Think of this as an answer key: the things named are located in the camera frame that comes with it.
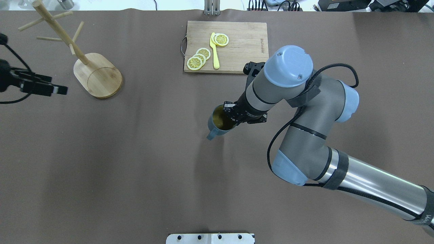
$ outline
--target metal bracket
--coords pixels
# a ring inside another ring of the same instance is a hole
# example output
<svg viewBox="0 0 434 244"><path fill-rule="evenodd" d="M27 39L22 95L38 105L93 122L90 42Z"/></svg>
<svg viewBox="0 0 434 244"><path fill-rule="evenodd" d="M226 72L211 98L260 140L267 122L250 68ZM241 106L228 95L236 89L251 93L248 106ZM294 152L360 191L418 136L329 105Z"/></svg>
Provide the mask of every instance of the metal bracket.
<svg viewBox="0 0 434 244"><path fill-rule="evenodd" d="M220 0L205 0L205 15L220 15Z"/></svg>
<svg viewBox="0 0 434 244"><path fill-rule="evenodd" d="M255 234L212 233L212 234L171 234L166 244L255 244Z"/></svg>

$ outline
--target mug handle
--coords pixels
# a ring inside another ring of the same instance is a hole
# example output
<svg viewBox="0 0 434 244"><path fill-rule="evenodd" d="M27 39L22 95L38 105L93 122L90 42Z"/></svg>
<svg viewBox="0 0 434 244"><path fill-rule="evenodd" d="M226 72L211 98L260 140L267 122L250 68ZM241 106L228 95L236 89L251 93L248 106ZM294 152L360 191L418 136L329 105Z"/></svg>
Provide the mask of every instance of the mug handle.
<svg viewBox="0 0 434 244"><path fill-rule="evenodd" d="M217 128L213 128L213 130L210 131L210 133L208 134L207 139L208 140L214 139L214 137L216 137L216 135L217 135L217 132L218 132L218 129Z"/></svg>

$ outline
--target wooden cutting board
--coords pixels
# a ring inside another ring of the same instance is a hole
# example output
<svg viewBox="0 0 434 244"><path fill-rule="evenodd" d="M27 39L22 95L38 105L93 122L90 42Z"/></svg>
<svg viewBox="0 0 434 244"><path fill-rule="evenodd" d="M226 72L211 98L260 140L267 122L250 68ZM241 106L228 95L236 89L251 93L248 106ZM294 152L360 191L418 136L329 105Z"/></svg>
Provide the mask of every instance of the wooden cutting board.
<svg viewBox="0 0 434 244"><path fill-rule="evenodd" d="M213 32L224 33L229 37L227 46L217 46L219 69L213 67L213 50L210 47L210 37ZM208 48L211 57L200 70L190 70L187 68L187 60L201 47ZM217 21L188 21L187 23L185 72L238 74L243 73L246 63L265 62L268 58L267 23Z"/></svg>

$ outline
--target blue mug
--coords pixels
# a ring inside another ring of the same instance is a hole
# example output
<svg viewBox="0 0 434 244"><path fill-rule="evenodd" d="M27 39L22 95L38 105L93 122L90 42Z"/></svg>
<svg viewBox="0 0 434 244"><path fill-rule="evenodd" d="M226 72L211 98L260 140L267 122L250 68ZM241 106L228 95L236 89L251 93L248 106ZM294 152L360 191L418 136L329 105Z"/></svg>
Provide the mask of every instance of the blue mug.
<svg viewBox="0 0 434 244"><path fill-rule="evenodd" d="M207 136L208 140L214 139L217 135L224 135L235 128L235 121L231 120L223 111L223 104L217 106L210 118L208 119L208 129L210 133Z"/></svg>

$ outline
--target blue joint cap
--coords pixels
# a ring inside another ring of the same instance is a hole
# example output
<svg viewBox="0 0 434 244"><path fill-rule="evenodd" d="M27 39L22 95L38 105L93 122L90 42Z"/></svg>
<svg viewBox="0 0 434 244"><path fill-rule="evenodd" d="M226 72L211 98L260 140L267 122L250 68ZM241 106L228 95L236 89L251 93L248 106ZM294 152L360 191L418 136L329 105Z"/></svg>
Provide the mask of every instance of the blue joint cap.
<svg viewBox="0 0 434 244"><path fill-rule="evenodd" d="M340 80L339 82L344 87L345 105L341 116L339 116L336 122L342 123L349 120L351 118L351 115L356 112L360 98L358 96L357 91L354 88L349 87L348 85L346 85L344 82Z"/></svg>
<svg viewBox="0 0 434 244"><path fill-rule="evenodd" d="M277 151L271 168L279 178L294 185L304 185L308 180L301 170L280 149Z"/></svg>
<svg viewBox="0 0 434 244"><path fill-rule="evenodd" d="M295 87L309 79L313 62L303 48L288 45L274 53L264 66L267 80L280 87Z"/></svg>

